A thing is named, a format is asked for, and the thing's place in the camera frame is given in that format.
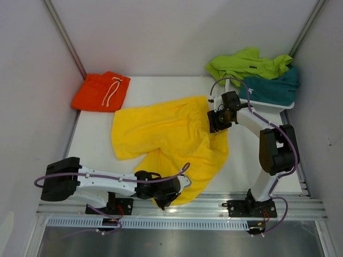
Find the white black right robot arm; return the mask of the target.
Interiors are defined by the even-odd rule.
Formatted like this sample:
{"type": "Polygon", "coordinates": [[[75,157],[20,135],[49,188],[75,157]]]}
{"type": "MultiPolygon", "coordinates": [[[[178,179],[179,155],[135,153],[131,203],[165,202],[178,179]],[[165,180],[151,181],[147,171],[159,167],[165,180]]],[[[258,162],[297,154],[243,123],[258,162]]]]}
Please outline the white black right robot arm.
{"type": "Polygon", "coordinates": [[[211,133],[239,124],[259,139],[261,172],[253,187],[248,189],[244,200],[228,200],[223,203],[229,217],[276,218],[273,191],[279,180],[293,174],[299,164],[294,128],[268,121],[250,103],[242,103],[234,91],[211,96],[209,102],[214,105],[213,110],[207,113],[211,133]]]}

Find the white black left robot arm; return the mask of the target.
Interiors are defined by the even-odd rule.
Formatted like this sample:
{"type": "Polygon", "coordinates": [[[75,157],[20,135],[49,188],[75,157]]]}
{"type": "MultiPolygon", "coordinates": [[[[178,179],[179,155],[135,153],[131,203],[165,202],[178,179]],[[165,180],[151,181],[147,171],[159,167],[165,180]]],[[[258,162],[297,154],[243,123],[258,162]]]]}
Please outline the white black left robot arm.
{"type": "Polygon", "coordinates": [[[165,209],[181,195],[189,182],[184,171],[166,178],[144,170],[115,174],[88,168],[80,164],[78,157],[69,157],[49,164],[45,176],[34,184],[42,189],[42,201],[82,201],[104,214],[111,214],[116,209],[116,194],[153,199],[159,208],[165,209]]]}

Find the yellow shorts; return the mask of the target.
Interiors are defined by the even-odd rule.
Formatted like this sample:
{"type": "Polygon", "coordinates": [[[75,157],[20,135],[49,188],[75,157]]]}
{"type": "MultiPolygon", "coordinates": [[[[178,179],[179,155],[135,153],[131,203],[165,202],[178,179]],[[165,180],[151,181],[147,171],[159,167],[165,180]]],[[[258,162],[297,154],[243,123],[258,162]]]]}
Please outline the yellow shorts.
{"type": "Polygon", "coordinates": [[[145,155],[135,171],[177,174],[190,163],[191,180],[172,202],[184,205],[206,189],[227,161],[228,132],[210,133],[206,96],[193,96],[151,106],[122,109],[114,114],[111,144],[118,160],[145,155]]]}

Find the orange shorts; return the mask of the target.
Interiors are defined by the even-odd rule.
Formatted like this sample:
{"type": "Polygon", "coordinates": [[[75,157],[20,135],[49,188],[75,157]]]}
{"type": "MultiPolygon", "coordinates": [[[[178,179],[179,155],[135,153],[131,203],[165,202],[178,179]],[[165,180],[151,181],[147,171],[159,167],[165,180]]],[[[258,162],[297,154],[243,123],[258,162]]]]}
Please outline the orange shorts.
{"type": "Polygon", "coordinates": [[[121,109],[131,79],[113,72],[90,74],[73,97],[71,108],[90,112],[116,112],[121,109]]]}

